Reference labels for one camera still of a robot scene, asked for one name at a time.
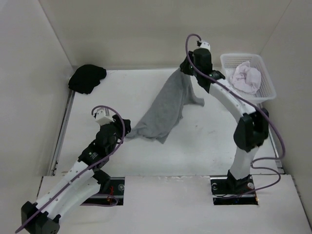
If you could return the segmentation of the grey tank top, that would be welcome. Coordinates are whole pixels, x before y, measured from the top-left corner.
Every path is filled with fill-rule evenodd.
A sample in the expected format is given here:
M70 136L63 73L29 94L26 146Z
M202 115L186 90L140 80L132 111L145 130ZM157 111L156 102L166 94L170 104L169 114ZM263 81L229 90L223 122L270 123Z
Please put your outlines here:
M203 107L205 101L195 95L190 76L177 69L169 76L148 111L126 137L165 143L171 130L183 119L184 106L189 104Z

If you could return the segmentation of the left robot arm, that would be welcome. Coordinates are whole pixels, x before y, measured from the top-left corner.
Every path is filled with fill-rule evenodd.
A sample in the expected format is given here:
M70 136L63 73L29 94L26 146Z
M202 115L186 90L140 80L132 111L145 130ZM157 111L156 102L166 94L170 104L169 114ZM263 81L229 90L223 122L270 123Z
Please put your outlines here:
M65 216L95 194L109 190L110 176L102 171L109 157L131 131L131 122L117 115L100 127L70 171L46 195L21 208L21 226L30 234L56 234Z

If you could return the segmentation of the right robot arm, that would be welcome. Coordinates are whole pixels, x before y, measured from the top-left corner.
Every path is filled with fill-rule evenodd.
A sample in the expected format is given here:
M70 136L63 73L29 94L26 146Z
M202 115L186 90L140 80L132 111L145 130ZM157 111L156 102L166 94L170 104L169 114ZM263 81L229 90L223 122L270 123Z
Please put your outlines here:
M180 70L195 76L199 86L216 98L237 122L233 136L236 153L227 173L225 194L238 197L252 193L254 186L250 180L250 169L259 147L268 138L269 125L265 119L268 111L257 110L252 104L241 101L241 95L233 89L225 76L213 69L208 49L188 51Z

